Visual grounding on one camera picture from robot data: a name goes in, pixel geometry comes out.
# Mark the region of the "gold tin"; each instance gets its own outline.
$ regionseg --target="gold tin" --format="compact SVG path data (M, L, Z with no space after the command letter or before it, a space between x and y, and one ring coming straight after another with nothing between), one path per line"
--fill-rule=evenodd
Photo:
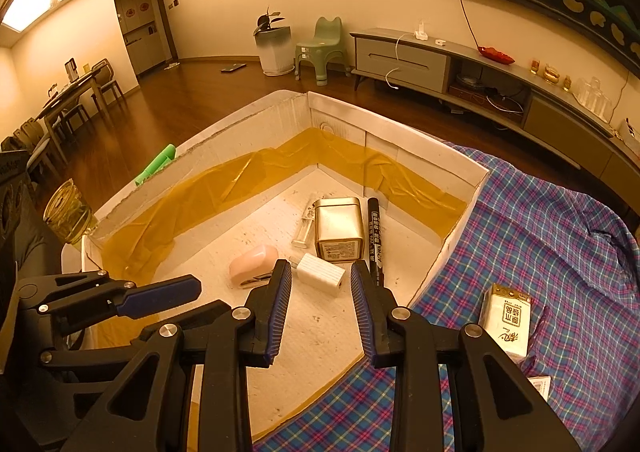
M327 262L362 258L364 228L357 197L316 201L316 252Z

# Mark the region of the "white plant pot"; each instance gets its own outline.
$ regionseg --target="white plant pot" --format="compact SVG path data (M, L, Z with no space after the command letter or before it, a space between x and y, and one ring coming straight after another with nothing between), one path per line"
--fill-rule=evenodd
M265 75L276 77L293 71L294 50L289 26L259 31L255 34L255 45Z

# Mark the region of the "plaid cloth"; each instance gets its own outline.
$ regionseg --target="plaid cloth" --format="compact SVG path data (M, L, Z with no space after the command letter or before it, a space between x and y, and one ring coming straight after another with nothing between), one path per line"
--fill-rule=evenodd
M498 282L532 295L526 376L551 376L549 405L584 451L599 450L640 390L640 251L606 206L453 146L490 169L468 225L414 310L431 323L476 322ZM386 451L394 369L356 365L296 419L254 444L266 451ZM440 368L445 449L453 450Z

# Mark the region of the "white charger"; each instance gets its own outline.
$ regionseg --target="white charger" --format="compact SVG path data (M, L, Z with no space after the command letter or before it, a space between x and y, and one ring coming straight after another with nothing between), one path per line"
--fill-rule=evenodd
M298 280L329 295L338 296L345 270L315 255L305 254L302 258L289 257L296 268Z

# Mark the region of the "cardboard box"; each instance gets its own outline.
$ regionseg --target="cardboard box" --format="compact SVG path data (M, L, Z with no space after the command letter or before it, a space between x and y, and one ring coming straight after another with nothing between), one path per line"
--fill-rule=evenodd
M97 228L82 241L83 269L99 265L139 285L197 276L198 301L163 318L218 298L242 305L248 291L227 280L233 258L264 242L292 255L312 193L357 196L363 205L375 194L385 285L411 306L455 249L487 177L406 125L327 96L274 92L182 144L174 162L98 210ZM366 223L366 208L362 214ZM126 343L148 323L108 322L92 331L94 345ZM348 284L333 298L294 280L280 355L270 369L248 370L254 438L303 410L361 358Z

